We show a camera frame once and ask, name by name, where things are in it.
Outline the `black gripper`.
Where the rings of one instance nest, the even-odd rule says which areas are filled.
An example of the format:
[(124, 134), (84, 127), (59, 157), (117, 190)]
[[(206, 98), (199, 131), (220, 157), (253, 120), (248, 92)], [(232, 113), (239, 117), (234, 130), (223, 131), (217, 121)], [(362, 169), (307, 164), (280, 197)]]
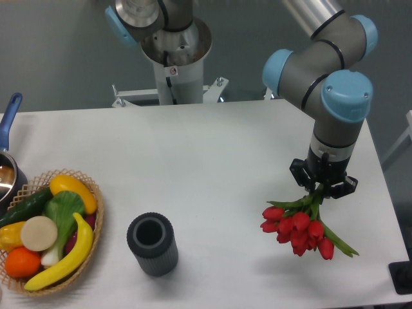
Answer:
[(346, 176), (350, 157), (345, 160), (331, 161), (329, 153), (315, 154), (308, 150), (306, 160), (294, 158), (289, 167), (292, 176), (300, 187), (313, 193), (316, 183), (324, 186), (324, 198), (339, 199), (355, 192), (358, 180)]

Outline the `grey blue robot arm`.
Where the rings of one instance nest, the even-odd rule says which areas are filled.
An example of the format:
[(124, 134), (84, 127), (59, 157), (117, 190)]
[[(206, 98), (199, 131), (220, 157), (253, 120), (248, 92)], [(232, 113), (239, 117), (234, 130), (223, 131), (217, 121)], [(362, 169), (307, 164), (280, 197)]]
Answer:
[[(337, 1), (285, 1), (285, 6), (312, 43), (300, 53), (274, 52), (262, 80), (314, 119), (307, 158), (290, 166), (297, 184), (310, 192), (322, 185), (324, 197), (341, 198), (357, 187), (346, 168), (373, 96), (370, 80), (350, 67), (375, 48), (377, 29), (367, 17), (349, 16)], [(124, 44), (140, 44), (152, 62), (162, 105), (206, 101), (203, 60), (211, 32), (194, 16), (192, 1), (113, 1), (105, 16)]]

